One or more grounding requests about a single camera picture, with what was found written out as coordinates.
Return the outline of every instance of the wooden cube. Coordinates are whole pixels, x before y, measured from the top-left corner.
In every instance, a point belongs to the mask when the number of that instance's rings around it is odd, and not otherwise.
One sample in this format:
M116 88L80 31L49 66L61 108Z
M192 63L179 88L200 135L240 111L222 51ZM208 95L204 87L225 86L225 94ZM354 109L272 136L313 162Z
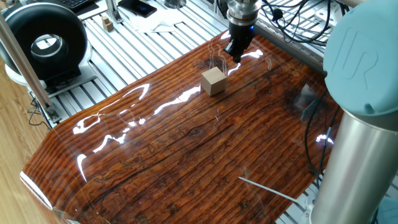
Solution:
M108 24L110 22L107 16L103 16L101 18L102 18L102 24Z
M108 24L103 24L104 30L111 32L113 28L113 23L110 21Z
M201 74L200 85L207 94L213 96L225 90L226 76L218 69L218 67L214 67Z
M102 18L102 26L104 27L104 30L111 32L114 27L113 27L113 23L109 20L109 18L107 16L103 16Z

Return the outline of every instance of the wooden floor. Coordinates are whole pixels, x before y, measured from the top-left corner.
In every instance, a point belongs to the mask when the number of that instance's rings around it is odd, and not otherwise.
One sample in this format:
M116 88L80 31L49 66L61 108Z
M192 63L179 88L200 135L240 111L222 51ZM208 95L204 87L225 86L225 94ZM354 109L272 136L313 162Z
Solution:
M0 223L47 223L19 179L25 163L37 149L47 128L30 126L31 98L24 86L11 81L0 61ZM34 115L33 122L42 118Z

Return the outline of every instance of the metal rod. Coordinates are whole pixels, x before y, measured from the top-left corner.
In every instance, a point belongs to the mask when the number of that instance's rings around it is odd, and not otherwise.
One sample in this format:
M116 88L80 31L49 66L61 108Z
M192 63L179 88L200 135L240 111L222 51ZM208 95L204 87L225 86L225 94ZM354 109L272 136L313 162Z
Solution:
M114 22L118 24L123 22L123 19L119 14L116 0L106 0L106 7L108 8L108 15L112 18Z
M43 86L40 84L39 79L24 52L18 44L17 39L14 37L10 27L8 26L4 17L0 14L0 41L10 58L18 68L19 73L25 78L30 89L33 91L37 101L47 109L52 105L49 96L45 92Z

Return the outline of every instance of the metal bracket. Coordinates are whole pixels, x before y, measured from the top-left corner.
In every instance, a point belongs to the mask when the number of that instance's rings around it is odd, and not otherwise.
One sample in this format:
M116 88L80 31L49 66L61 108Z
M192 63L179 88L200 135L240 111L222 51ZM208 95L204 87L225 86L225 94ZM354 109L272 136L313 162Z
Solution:
M54 124L61 120L61 117L58 115L57 111L55 110L54 105L49 106L48 108L44 109L45 113L49 116L51 122Z
M106 0L106 7L108 8L107 13L112 18L112 20L116 23L123 22L122 17L119 14L118 5L116 4L116 0Z
M315 204L315 197L313 195L309 195L305 201L305 209L303 216L300 219L298 224L311 224L311 212Z
M328 19L328 7L325 6L319 9L314 16L320 22L325 23L326 20ZM341 20L342 17L343 15L341 13L340 6L336 2L333 2L330 8L329 26L335 28L335 26Z

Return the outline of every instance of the wooden table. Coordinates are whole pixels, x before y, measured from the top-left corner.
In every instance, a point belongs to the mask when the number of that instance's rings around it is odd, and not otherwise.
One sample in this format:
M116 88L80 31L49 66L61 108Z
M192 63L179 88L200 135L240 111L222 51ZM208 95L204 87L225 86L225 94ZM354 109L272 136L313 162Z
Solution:
M24 182L81 224L273 223L290 202L238 177L291 197L310 185L303 136L323 78L262 37L238 65L227 43L219 35L56 126ZM200 77L214 66L227 85L210 97ZM336 109L323 100L308 135L316 164L326 105Z

